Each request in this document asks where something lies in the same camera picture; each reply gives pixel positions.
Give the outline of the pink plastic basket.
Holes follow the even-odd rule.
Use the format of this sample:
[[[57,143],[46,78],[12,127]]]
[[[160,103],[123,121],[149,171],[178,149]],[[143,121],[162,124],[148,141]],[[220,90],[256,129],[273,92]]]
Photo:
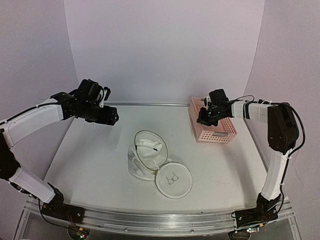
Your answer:
[[[221,143],[231,142],[238,134],[230,118],[218,121],[218,125],[207,126],[197,122],[200,109],[204,102],[197,97],[192,97],[188,107],[188,114],[193,129],[195,140],[198,142]]]

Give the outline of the white bra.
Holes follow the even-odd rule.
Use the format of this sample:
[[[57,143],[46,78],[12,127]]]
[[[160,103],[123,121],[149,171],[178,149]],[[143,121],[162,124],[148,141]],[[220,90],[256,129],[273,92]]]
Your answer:
[[[140,139],[135,145],[137,156],[142,159],[154,159],[163,148],[163,144],[159,141],[149,139]]]

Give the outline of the white mesh laundry bag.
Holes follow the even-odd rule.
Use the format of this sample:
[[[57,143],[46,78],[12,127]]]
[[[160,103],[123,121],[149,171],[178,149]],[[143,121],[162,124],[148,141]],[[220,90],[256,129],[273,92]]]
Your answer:
[[[159,155],[155,158],[140,159],[136,152],[136,144],[141,139],[157,141],[163,144]],[[150,130],[138,131],[133,143],[127,150],[128,171],[134,177],[153,182],[157,190],[169,199],[182,199],[193,187],[191,171],[182,163],[169,158],[169,150],[164,139]]]

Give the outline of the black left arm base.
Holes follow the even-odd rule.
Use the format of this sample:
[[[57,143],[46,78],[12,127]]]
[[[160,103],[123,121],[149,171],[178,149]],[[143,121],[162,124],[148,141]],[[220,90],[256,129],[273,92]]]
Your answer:
[[[43,215],[69,221],[73,224],[82,223],[85,215],[85,209],[80,206],[66,204],[63,194],[53,185],[49,183],[55,195],[49,203],[43,203],[40,207]]]

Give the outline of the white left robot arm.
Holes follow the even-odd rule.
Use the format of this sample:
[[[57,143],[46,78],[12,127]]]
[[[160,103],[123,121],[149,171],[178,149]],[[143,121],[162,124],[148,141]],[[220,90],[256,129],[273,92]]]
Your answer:
[[[0,122],[0,178],[19,190],[33,195],[57,219],[67,214],[67,207],[54,199],[59,191],[44,182],[19,162],[15,148],[37,132],[71,118],[87,123],[113,126],[119,120],[117,108],[106,105],[111,89],[91,79],[84,79],[70,91],[51,95],[34,105]]]

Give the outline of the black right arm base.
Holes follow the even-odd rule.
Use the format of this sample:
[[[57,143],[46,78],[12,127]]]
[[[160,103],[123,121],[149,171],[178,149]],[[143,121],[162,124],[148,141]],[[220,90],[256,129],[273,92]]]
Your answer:
[[[276,220],[278,218],[277,204],[280,199],[281,194],[274,199],[267,200],[259,193],[254,208],[236,210],[231,214],[236,221],[236,228],[257,226]]]

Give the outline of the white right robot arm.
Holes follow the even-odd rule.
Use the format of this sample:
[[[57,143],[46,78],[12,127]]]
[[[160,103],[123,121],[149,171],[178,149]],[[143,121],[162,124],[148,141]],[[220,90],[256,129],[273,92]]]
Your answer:
[[[297,140],[306,135],[297,111],[287,102],[248,100],[246,96],[230,100],[223,89],[211,91],[202,102],[204,106],[197,118],[199,124],[217,126],[220,120],[237,118],[267,125],[272,157],[260,195],[267,202],[278,202],[283,195],[289,160],[301,148],[296,145]]]

